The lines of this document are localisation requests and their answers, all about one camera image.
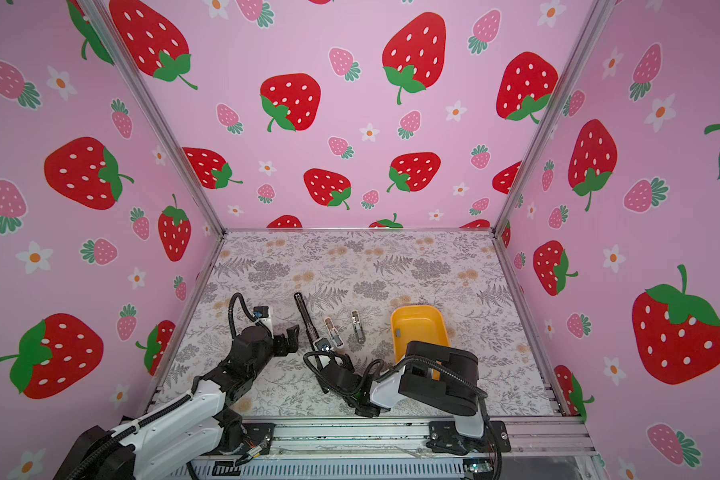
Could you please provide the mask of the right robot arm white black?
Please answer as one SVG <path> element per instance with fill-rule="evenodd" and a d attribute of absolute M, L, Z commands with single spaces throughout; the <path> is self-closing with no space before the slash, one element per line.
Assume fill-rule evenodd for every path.
<path fill-rule="evenodd" d="M 453 417 L 430 425 L 427 448 L 434 453 L 511 451 L 504 424 L 487 412 L 487 393 L 477 386 L 478 359 L 466 351 L 423 341 L 412 341 L 401 360 L 382 371 L 374 360 L 357 373 L 346 354 L 312 351 L 303 355 L 321 388 L 340 396 L 366 418 L 376 418 L 403 400 L 412 400 Z"/>

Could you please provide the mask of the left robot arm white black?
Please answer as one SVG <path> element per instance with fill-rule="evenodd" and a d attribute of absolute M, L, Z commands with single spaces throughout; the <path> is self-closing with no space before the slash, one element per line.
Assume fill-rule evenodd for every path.
<path fill-rule="evenodd" d="M 82 433 L 56 479 L 163 479 L 196 457 L 232 440 L 244 441 L 242 420 L 231 406 L 247 394 L 274 357 L 294 354 L 300 326 L 274 334 L 269 311 L 249 311 L 240 293 L 229 303 L 232 343 L 227 356 L 196 376 L 191 388 L 152 412 L 113 429 Z"/>

